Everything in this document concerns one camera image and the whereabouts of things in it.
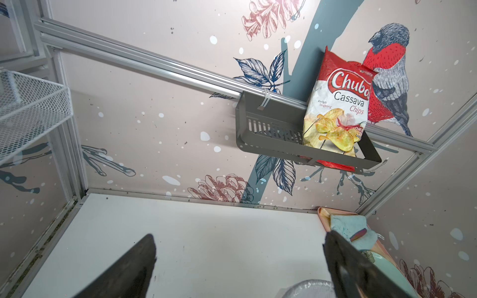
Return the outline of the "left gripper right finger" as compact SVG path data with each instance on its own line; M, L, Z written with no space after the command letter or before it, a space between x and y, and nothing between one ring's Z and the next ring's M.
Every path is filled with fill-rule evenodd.
M326 234L323 249L338 298L411 297L336 231Z

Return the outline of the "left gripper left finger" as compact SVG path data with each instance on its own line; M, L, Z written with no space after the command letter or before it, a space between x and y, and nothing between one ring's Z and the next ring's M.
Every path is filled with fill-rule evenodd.
M154 236L149 233L74 298L145 298L156 260Z

